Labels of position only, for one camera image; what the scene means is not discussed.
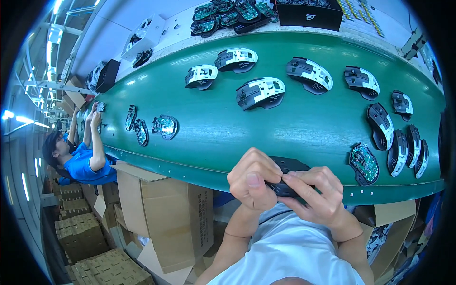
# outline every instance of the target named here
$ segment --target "workbench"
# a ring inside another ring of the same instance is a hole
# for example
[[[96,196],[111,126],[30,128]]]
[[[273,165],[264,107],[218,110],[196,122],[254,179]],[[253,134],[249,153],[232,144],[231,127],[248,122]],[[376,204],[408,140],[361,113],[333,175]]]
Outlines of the workbench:
[[[247,73],[219,72],[206,91],[187,89],[188,69],[214,64],[227,48],[245,47],[258,54]],[[334,81],[332,90],[314,95],[285,73],[293,56],[322,65]],[[374,102],[350,90],[344,79],[346,65],[371,72],[380,85]],[[272,109],[243,111],[236,103],[236,89],[246,81],[276,77],[286,86],[283,102]],[[400,90],[413,103],[410,122],[395,114],[391,93]],[[97,96],[106,104],[101,139],[105,152],[147,170],[209,187],[229,191],[227,173],[243,153],[255,146],[268,155],[296,158],[313,166],[328,166],[339,177],[346,205],[398,202],[443,190],[440,179],[438,133],[445,98],[437,86],[412,65],[397,57],[373,52],[336,36],[300,32],[265,32],[217,39],[162,57],[119,80],[107,93]],[[379,102],[390,114],[395,129],[414,124],[429,146],[429,163],[420,179],[407,166],[397,177],[387,169],[387,151],[374,147],[372,129],[366,121],[370,104]],[[141,147],[135,132],[126,131],[131,104],[137,118],[149,128],[149,143]],[[150,132],[161,114],[176,118],[179,131],[172,140]],[[81,127],[82,115],[78,115]],[[379,177],[368,187],[355,181],[348,165],[354,144],[366,143],[377,158]]]

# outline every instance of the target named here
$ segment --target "mouse top cover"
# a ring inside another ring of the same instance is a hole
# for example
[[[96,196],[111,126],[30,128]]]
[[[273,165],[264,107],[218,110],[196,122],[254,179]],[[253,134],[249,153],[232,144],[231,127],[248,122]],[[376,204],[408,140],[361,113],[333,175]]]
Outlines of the mouse top cover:
[[[399,90],[394,90],[392,97],[396,114],[401,115],[404,121],[410,121],[413,115],[412,100]]]
[[[394,127],[391,117],[380,103],[371,104],[368,108],[368,122],[377,148],[389,150],[393,144]]]
[[[357,66],[345,67],[345,81],[350,89],[358,91],[363,98],[374,101],[380,94],[380,86],[372,73]]]
[[[285,158],[280,156],[270,156],[270,158],[280,167],[283,173],[290,171],[308,171],[310,167],[294,158]],[[277,196],[298,198],[299,195],[291,189],[283,180],[279,183],[270,183],[265,181]]]
[[[236,90],[236,100],[244,111],[256,107],[278,106],[285,94],[285,84],[277,78],[265,77],[246,82]]]
[[[407,127],[407,142],[409,144],[409,156],[407,157],[407,164],[413,168],[418,160],[421,152],[421,138],[418,128],[411,124]]]
[[[217,55],[214,65],[221,72],[233,70],[235,73],[244,73],[252,69],[258,61],[256,52],[247,48],[230,48]]]
[[[325,68],[303,57],[293,57],[286,65],[286,74],[316,95],[331,90],[333,85],[332,77]]]
[[[416,162],[415,168],[414,168],[416,178],[420,178],[423,175],[424,171],[427,168],[428,160],[429,160],[429,148],[426,143],[426,140],[421,140],[420,144],[421,144],[421,153],[420,153],[420,156],[419,156],[418,161]]]
[[[405,166],[408,154],[407,137],[401,130],[395,130],[393,146],[388,152],[388,170],[391,176],[399,175]]]
[[[217,74],[217,68],[210,64],[192,67],[188,70],[187,76],[185,76],[185,83],[187,84],[185,88],[208,89],[217,77]]]

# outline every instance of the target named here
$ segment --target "white shirt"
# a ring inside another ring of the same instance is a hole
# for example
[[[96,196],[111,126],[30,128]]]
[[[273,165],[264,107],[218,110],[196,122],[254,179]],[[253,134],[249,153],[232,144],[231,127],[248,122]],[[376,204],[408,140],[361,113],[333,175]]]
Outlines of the white shirt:
[[[269,285],[285,277],[312,284],[364,285],[358,272],[336,256],[327,227],[303,221],[293,211],[282,213],[287,210],[278,203],[262,213],[249,251],[208,285]]]

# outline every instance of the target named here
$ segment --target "black cap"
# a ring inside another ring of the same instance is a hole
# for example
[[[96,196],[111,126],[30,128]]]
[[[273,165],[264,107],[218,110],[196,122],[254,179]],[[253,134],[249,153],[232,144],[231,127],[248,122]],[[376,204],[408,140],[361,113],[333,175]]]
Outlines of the black cap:
[[[61,134],[62,133],[58,130],[50,133],[44,140],[43,147],[41,148],[44,160],[46,160],[46,162],[54,168],[58,165],[58,160],[52,155],[52,153],[56,150],[56,143]]]

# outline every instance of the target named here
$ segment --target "fingernail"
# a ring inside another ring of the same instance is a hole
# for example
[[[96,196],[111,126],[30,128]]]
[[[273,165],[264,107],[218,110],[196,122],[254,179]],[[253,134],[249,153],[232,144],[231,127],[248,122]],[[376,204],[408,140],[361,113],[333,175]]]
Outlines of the fingernail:
[[[249,173],[246,177],[247,185],[250,187],[258,187],[259,186],[259,179],[255,173]]]

